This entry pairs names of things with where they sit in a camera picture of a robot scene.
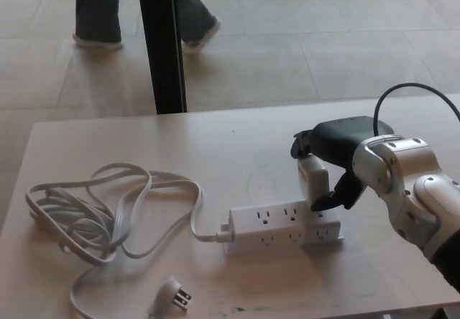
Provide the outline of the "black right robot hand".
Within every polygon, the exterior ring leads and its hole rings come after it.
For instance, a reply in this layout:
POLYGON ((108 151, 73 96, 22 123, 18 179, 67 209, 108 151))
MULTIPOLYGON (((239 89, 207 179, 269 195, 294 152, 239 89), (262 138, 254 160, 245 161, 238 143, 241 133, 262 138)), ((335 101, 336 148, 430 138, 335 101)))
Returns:
POLYGON ((349 210, 358 201, 366 185, 354 174, 352 160, 359 144, 373 136, 373 118, 369 116, 325 121, 294 135, 290 149, 292 158, 299 160, 312 154, 345 169, 335 188, 312 202, 310 208, 313 212, 340 205, 349 210))

